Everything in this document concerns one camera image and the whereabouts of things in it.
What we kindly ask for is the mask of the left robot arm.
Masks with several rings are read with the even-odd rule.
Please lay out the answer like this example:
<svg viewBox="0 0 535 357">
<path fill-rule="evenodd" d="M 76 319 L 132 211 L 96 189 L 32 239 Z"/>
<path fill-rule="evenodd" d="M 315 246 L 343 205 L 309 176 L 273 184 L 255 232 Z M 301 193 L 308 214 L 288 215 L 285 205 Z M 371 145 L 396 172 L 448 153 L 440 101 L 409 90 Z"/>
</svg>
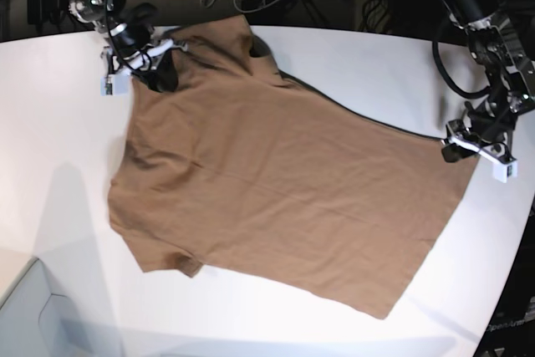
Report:
<svg viewBox="0 0 535 357">
<path fill-rule="evenodd" d="M 506 0 L 441 0 L 446 16 L 432 40 L 431 52 L 446 85 L 466 100 L 466 115 L 446 125 L 441 150 L 455 163 L 474 155 L 506 165 L 512 162 L 512 134 L 517 119 L 534 109 L 534 66 L 507 11 Z M 474 61 L 485 69 L 488 86 L 461 89 L 446 71 L 439 52 L 449 26 L 467 36 Z"/>
</svg>

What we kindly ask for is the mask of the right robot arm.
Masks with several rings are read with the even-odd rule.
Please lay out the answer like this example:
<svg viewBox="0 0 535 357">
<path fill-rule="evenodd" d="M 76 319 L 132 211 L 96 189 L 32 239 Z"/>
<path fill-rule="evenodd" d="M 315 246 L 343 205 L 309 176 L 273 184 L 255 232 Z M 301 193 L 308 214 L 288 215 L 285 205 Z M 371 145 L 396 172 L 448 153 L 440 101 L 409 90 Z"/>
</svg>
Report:
<svg viewBox="0 0 535 357">
<path fill-rule="evenodd" d="M 101 53 L 102 95 L 126 93 L 132 78 L 156 93 L 177 89 L 172 51 L 187 46 L 155 31 L 151 19 L 157 8 L 148 0 L 69 0 L 69 12 L 79 22 L 92 25 L 106 42 Z"/>
</svg>

